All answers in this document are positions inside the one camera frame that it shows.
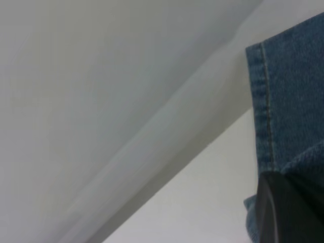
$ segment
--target white ceiling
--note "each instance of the white ceiling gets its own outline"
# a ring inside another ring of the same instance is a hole
[[[218,111],[224,128],[250,43],[210,56],[260,2],[2,1],[0,241],[85,242]]]

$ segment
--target jeans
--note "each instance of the jeans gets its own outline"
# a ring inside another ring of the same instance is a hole
[[[324,14],[246,49],[258,171],[299,174],[324,187]],[[259,242],[255,196],[247,230]]]

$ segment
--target stitching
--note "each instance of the stitching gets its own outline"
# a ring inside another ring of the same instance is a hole
[[[270,125],[270,90],[269,90],[269,71],[268,65],[266,63],[265,58],[265,50],[263,43],[261,43],[261,53],[262,53],[262,60],[264,65],[264,76],[265,76],[265,84],[266,84],[266,109],[267,109],[267,132],[269,138],[269,151],[270,151],[270,164],[271,169],[274,171],[274,158],[273,158],[273,145],[272,145],[272,132],[271,132],[271,125]]]

